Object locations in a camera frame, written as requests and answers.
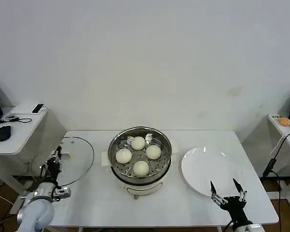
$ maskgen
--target computer mouse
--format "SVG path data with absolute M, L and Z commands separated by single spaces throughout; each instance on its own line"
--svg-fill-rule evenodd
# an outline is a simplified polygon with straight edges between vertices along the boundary
M 11 126 L 0 127 L 0 142 L 3 142 L 11 137 Z

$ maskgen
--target pot handle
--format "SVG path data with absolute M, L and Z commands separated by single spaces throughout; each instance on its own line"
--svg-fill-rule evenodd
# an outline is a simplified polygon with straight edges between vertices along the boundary
M 137 196 L 145 196 L 148 194 L 151 194 L 157 190 L 159 190 L 162 186 L 162 182 L 157 184 L 156 186 L 144 190 L 139 190 L 139 189 L 132 189 L 132 188 L 127 188 L 128 193 L 131 193 L 132 195 L 137 195 Z

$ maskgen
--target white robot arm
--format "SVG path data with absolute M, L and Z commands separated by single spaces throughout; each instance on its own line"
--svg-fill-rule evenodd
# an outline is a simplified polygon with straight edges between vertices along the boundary
M 48 226 L 54 218 L 53 201 L 71 196 L 69 187 L 60 187 L 57 183 L 61 172 L 61 147 L 51 155 L 46 164 L 45 176 L 34 192 L 25 197 L 25 201 L 18 211 L 17 222 L 20 224 L 17 232 L 40 232 Z
M 38 232 L 48 226 L 55 214 L 54 206 L 47 200 L 31 202 L 22 212 L 22 222 L 17 232 Z

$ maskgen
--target white plate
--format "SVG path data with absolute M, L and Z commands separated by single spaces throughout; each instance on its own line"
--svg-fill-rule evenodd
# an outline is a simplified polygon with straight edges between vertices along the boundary
M 201 194 L 211 196 L 212 181 L 220 196 L 238 195 L 233 178 L 240 183 L 239 172 L 231 158 L 220 151 L 193 148 L 183 156 L 180 167 L 186 182 Z

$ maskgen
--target stainless steel pot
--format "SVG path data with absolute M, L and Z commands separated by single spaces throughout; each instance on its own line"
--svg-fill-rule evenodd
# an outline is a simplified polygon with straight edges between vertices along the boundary
M 145 139 L 146 145 L 142 150 L 134 150 L 131 141 L 134 137 L 141 136 Z M 150 145 L 158 145 L 161 148 L 159 159 L 152 160 L 146 155 L 146 148 Z M 132 158 L 126 164 L 116 161 L 116 152 L 126 148 L 131 151 Z M 149 127 L 133 127 L 119 133 L 108 147 L 108 159 L 112 165 L 115 176 L 126 184 L 144 186 L 160 180 L 169 170 L 171 165 L 172 147 L 169 139 L 159 130 Z M 149 165 L 149 174 L 146 177 L 136 177 L 133 173 L 133 166 L 137 161 L 145 161 Z

